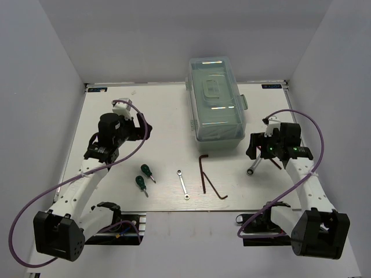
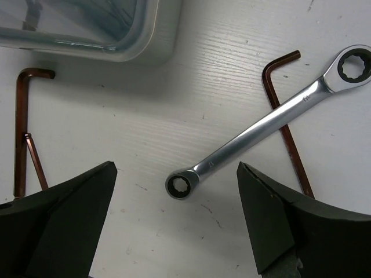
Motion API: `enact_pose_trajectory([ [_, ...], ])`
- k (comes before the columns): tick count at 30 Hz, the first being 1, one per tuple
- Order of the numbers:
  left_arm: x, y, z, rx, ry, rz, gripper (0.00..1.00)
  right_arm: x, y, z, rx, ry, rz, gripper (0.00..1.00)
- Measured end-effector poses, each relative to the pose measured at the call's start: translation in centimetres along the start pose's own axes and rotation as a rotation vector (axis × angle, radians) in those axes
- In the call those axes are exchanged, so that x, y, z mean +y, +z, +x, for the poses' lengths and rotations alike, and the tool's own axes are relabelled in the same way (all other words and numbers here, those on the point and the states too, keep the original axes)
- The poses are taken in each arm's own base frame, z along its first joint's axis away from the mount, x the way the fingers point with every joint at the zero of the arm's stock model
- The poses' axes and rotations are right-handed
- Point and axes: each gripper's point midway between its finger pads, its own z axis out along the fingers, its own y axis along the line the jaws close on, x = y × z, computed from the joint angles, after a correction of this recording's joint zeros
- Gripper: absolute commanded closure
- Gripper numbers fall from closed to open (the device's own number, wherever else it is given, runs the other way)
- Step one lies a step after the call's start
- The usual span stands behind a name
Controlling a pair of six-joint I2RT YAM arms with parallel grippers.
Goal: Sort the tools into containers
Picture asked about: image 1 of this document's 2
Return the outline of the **small silver wrench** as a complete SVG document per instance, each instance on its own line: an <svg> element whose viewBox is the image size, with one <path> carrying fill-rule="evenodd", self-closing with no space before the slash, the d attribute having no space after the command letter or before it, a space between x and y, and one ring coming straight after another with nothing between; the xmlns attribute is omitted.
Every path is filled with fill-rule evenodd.
<svg viewBox="0 0 371 278"><path fill-rule="evenodd" d="M184 198L185 198L185 200L189 200L190 199L190 196L189 196L189 194L187 192L187 189L186 189L186 186L185 186L185 183L184 183L184 180L183 180L182 171L181 170L177 170L177 175L179 176L181 187L182 187L183 192L184 192Z"/></svg>

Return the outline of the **green plastic toolbox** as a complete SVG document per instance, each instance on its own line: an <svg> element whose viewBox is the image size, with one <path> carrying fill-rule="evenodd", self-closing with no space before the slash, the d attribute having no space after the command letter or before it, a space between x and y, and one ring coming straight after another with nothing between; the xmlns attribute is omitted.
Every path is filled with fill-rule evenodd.
<svg viewBox="0 0 371 278"><path fill-rule="evenodd" d="M248 109L228 57L192 58L185 85L201 151L234 149L245 138Z"/></svg>

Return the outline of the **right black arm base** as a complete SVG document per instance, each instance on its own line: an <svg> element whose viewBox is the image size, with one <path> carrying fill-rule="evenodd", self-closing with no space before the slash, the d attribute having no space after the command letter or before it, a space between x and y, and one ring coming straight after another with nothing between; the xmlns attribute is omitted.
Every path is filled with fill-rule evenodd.
<svg viewBox="0 0 371 278"><path fill-rule="evenodd" d="M248 235L259 235L259 234L280 234L284 231L279 225L271 221L271 209L273 207L287 207L291 206L285 202L279 201L275 203L271 208L267 209L263 213L259 214L249 225L247 225L242 234ZM280 237L270 237L262 239L243 239L243 245L245 247L258 247L258 246L291 246L291 240L288 235Z"/></svg>

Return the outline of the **green stubby screwdriver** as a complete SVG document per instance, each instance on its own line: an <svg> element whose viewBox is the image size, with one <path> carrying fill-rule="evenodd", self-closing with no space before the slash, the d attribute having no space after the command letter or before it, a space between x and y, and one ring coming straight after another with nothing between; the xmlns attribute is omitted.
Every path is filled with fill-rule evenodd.
<svg viewBox="0 0 371 278"><path fill-rule="evenodd" d="M146 187L146 184L144 182L144 178L142 176L138 175L135 178L135 182L136 182L137 186L144 192L146 197L149 197L149 195L147 193L147 187Z"/></svg>
<svg viewBox="0 0 371 278"><path fill-rule="evenodd" d="M157 183L154 176L153 176L153 173L150 169L150 167L147 165L147 164L142 164L140 166L141 168L141 171L143 172L143 174L145 174L148 178L150 178L152 180L153 183Z"/></svg>

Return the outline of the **large silver ratchet wrench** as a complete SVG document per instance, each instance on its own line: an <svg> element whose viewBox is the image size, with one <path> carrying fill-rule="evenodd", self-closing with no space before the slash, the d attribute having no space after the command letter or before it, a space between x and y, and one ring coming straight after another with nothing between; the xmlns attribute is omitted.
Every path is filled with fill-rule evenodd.
<svg viewBox="0 0 371 278"><path fill-rule="evenodd" d="M256 159L253 164L247 169L246 171L246 174L248 176L251 176L254 174L254 171L256 170L256 168L258 167L258 165L260 164L260 162L262 161L262 158L258 158Z"/></svg>

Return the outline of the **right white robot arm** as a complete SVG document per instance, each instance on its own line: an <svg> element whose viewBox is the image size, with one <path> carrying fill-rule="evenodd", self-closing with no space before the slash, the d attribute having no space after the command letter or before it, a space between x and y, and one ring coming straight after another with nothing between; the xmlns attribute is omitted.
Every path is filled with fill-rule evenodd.
<svg viewBox="0 0 371 278"><path fill-rule="evenodd" d="M301 146L297 123L264 120L267 128L250 135L246 154L251 159L279 159L295 185L301 212L282 202L268 202L268 209L251 216L243 231L249 239L287 236L297 256L340 259L350 228L347 214L338 212L325 196L315 172L313 155Z"/></svg>

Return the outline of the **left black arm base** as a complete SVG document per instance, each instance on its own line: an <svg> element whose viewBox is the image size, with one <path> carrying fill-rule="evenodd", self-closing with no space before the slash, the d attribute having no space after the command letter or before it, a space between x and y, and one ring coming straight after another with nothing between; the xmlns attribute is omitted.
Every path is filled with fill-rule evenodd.
<svg viewBox="0 0 371 278"><path fill-rule="evenodd" d="M98 231L86 237L86 245L138 246L146 228L146 213L128 213L113 202L100 202L91 206L86 214Z"/></svg>

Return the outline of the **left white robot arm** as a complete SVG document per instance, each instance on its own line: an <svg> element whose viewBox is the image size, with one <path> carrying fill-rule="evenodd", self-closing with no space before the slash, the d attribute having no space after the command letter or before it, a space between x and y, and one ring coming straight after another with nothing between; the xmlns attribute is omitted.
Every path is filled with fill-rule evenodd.
<svg viewBox="0 0 371 278"><path fill-rule="evenodd" d="M71 181L62 196L46 212L37 212L33 220L35 248L41 254L75 261L85 242L98 231L117 231L122 226L120 206L100 202L86 212L85 207L100 181L108 174L126 141L144 141L152 127L137 114L132 118L116 113L100 117L98 131L89 140L78 178Z"/></svg>

